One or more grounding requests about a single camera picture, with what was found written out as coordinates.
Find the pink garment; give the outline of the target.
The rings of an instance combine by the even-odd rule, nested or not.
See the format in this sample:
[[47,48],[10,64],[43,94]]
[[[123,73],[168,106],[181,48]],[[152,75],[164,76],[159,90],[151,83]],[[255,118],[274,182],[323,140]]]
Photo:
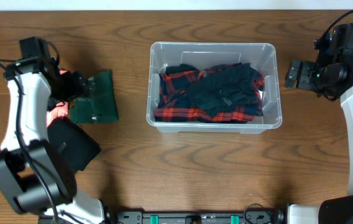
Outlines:
[[68,106],[68,102],[60,102],[53,110],[47,112],[47,126],[49,126],[57,118],[66,117],[68,115]]

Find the dark green garment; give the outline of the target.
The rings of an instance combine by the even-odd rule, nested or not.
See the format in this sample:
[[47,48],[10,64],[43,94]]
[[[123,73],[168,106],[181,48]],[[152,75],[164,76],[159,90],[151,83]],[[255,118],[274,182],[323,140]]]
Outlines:
[[74,99],[69,116],[75,124],[113,123],[119,120],[112,72],[102,71],[87,79],[88,92]]

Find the dark navy taped garment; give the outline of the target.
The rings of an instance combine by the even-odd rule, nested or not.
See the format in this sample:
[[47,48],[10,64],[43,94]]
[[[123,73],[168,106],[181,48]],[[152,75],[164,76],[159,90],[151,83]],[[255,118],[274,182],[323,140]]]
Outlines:
[[232,112],[260,116],[263,89],[264,76],[250,64],[238,63],[217,71],[206,70],[203,78],[190,85],[185,93],[193,106],[212,118]]

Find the red plaid flannel shirt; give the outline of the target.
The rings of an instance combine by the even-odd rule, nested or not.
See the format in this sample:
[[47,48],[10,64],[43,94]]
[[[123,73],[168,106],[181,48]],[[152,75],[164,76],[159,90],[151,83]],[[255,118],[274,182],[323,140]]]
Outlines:
[[205,71],[210,69],[217,71],[223,67],[230,67],[234,64],[216,65],[204,70],[174,73],[171,75],[165,72],[159,75],[160,90],[159,103],[154,110],[156,121],[161,122],[201,122],[201,123],[248,123],[258,116],[250,116],[244,113],[219,113],[210,117],[203,110],[193,106],[185,90],[198,80],[202,79]]

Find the large black garment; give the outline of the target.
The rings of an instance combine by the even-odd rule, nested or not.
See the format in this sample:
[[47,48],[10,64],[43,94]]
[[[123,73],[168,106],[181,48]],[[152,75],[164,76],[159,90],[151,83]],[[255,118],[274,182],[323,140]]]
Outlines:
[[178,66],[169,66],[165,69],[165,74],[171,75],[174,73],[180,73],[180,72],[189,72],[189,71],[197,71],[198,69],[195,68],[194,66],[181,63]]

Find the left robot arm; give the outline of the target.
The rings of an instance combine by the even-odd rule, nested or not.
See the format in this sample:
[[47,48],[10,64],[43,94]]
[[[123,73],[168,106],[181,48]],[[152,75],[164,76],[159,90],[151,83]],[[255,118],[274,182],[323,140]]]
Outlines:
[[7,131],[0,146],[0,191],[18,214],[47,223],[111,223],[102,201],[76,186],[75,173],[48,140],[47,112],[89,93],[79,72],[61,73],[51,42],[19,42],[21,59],[2,68],[10,92]]

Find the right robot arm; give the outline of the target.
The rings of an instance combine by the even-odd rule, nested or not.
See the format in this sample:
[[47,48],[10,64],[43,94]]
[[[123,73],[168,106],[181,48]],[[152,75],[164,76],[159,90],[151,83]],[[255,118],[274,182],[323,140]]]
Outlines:
[[314,43],[315,62],[294,60],[285,87],[308,90],[329,101],[339,100],[347,124],[349,181],[347,195],[321,205],[291,204],[279,210],[278,223],[353,223],[353,23],[341,24]]

